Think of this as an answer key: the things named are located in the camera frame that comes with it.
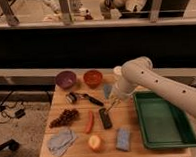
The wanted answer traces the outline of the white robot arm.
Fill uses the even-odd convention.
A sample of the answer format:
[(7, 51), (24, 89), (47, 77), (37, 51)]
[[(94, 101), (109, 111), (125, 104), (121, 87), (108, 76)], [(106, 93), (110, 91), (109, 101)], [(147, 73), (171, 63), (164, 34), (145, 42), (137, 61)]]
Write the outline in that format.
[(111, 95), (123, 100), (141, 85), (196, 118), (196, 88), (162, 77), (152, 68), (152, 61), (145, 56), (125, 62)]

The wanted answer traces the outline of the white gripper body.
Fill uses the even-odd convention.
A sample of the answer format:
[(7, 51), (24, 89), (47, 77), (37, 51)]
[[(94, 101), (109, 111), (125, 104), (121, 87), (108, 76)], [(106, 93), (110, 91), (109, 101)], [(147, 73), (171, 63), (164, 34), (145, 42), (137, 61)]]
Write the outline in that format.
[(133, 92), (133, 85), (125, 80), (124, 78), (118, 79), (118, 81), (113, 85), (110, 93), (110, 98), (112, 100), (126, 100)]

